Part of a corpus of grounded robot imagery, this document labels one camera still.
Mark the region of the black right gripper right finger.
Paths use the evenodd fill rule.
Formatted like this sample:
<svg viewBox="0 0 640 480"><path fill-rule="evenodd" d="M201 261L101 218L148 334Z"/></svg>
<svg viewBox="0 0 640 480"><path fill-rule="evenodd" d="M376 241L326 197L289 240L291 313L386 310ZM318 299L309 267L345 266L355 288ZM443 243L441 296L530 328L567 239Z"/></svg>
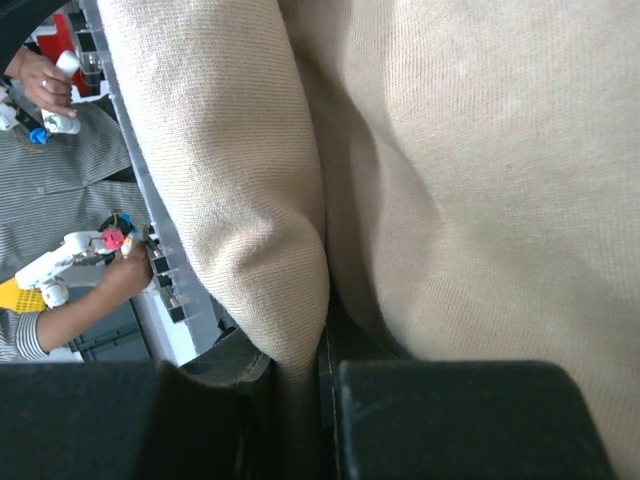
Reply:
<svg viewBox="0 0 640 480"><path fill-rule="evenodd" d="M583 396L539 361L402 360L347 319L323 343L340 479L612 479Z"/></svg>

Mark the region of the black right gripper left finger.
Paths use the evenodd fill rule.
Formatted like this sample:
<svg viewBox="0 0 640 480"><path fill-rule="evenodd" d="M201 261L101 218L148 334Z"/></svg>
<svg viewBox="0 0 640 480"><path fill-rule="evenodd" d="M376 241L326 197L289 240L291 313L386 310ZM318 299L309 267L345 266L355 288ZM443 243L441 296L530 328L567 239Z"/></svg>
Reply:
<svg viewBox="0 0 640 480"><path fill-rule="evenodd" d="M271 365L233 330L168 362L5 364L5 479L278 479Z"/></svg>

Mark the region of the beige t shirt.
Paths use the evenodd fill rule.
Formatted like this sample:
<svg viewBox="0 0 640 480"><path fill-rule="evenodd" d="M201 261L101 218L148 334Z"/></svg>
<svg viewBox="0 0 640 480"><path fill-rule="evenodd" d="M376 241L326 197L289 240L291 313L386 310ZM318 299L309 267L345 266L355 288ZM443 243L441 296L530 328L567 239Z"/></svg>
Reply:
<svg viewBox="0 0 640 480"><path fill-rule="evenodd" d="M639 475L635 1L103 1L193 270L277 365L319 474L329 294L421 359L536 359Z"/></svg>

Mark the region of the operator right hand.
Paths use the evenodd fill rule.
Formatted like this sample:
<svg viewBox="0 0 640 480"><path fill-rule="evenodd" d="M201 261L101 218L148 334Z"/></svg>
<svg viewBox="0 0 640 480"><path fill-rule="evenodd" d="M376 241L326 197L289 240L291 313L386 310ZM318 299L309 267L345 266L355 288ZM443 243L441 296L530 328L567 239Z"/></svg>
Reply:
<svg viewBox="0 0 640 480"><path fill-rule="evenodd" d="M146 247L138 243L127 255L116 255L109 264L99 289L109 297L128 300L144 290L150 284L151 277Z"/></svg>

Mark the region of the operator left hand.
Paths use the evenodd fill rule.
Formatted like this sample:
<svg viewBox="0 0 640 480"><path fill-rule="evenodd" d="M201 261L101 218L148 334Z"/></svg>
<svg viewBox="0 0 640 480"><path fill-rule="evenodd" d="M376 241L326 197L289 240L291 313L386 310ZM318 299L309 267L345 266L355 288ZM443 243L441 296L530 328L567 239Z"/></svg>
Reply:
<svg viewBox="0 0 640 480"><path fill-rule="evenodd" d="M50 60L28 50L19 74L26 97L39 108L65 117L77 116L71 101L71 80Z"/></svg>

